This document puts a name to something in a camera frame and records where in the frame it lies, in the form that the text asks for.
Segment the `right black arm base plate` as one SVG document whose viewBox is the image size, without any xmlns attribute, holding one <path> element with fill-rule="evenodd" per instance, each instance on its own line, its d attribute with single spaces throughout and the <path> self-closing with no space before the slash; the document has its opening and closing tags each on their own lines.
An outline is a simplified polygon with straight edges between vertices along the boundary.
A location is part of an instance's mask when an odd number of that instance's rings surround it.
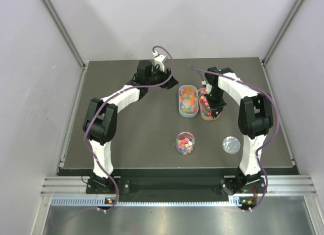
<svg viewBox="0 0 324 235">
<path fill-rule="evenodd" d="M 243 185 L 234 176 L 221 177 L 220 186 L 223 194 L 256 194 L 265 190 L 265 181 L 261 178 L 259 181 Z"/>
</svg>

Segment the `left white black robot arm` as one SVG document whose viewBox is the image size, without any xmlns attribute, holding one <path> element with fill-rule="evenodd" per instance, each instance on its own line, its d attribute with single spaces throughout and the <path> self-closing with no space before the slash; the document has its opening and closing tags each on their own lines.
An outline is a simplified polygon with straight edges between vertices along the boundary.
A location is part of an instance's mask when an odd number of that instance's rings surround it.
<svg viewBox="0 0 324 235">
<path fill-rule="evenodd" d="M 170 68 L 156 66 L 149 60 L 141 60 L 132 79 L 114 94 L 91 99 L 83 123 L 84 142 L 94 160 L 89 183 L 97 184 L 105 193 L 116 185 L 111 162 L 111 141 L 116 134 L 118 113 L 128 105 L 141 100 L 152 87 L 171 89 L 179 82 Z"/>
</svg>

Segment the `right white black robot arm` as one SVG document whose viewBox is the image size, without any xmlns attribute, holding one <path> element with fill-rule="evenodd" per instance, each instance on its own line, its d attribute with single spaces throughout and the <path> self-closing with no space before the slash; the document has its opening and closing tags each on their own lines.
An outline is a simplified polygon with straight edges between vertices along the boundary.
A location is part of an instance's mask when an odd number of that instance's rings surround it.
<svg viewBox="0 0 324 235">
<path fill-rule="evenodd" d="M 208 82 L 205 97 L 212 117 L 216 119 L 223 111 L 226 106 L 223 94 L 227 93 L 239 105 L 237 124 L 244 137 L 237 174 L 222 183 L 222 191 L 229 195 L 248 192 L 261 180 L 260 147 L 273 126 L 271 101 L 265 94 L 241 84 L 230 68 L 208 68 L 205 78 Z"/>
</svg>

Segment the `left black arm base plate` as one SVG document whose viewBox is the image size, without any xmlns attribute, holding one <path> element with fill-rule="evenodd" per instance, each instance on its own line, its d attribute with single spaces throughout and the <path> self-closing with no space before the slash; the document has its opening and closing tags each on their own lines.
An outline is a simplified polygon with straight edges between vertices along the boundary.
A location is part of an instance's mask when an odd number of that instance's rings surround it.
<svg viewBox="0 0 324 235">
<path fill-rule="evenodd" d="M 128 194 L 130 192 L 130 179 L 117 178 L 115 182 L 119 194 Z M 116 188 L 110 179 L 90 178 L 87 181 L 86 194 L 115 194 Z"/>
</svg>

